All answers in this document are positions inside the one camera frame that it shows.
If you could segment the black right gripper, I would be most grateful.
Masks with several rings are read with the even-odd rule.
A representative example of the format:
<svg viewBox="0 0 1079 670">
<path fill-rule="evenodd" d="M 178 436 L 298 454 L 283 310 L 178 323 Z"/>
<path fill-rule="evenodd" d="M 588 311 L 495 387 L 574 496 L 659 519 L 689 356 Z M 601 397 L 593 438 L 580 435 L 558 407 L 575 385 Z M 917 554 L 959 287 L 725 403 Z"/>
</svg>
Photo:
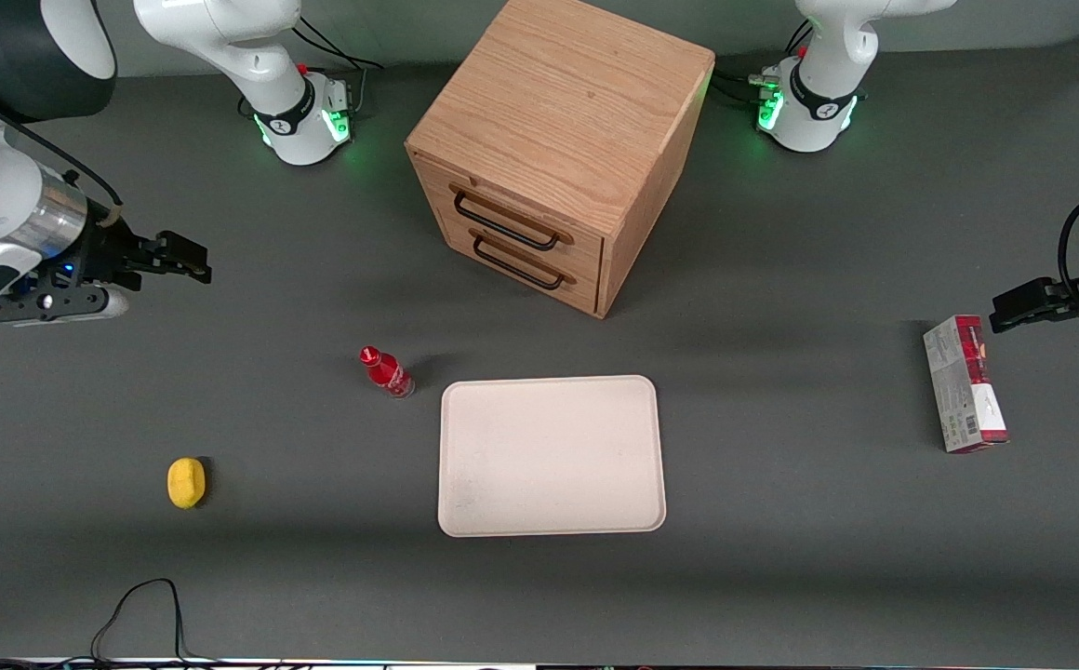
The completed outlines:
<svg viewBox="0 0 1079 670">
<path fill-rule="evenodd" d="M 134 234 L 124 220 L 111 225 L 88 224 L 74 245 L 60 255 L 60 271 L 77 284 L 98 283 L 140 291 L 144 273 L 182 275 L 211 284 L 208 250 L 182 234 L 158 234 L 158 256 L 153 240 Z"/>
</svg>

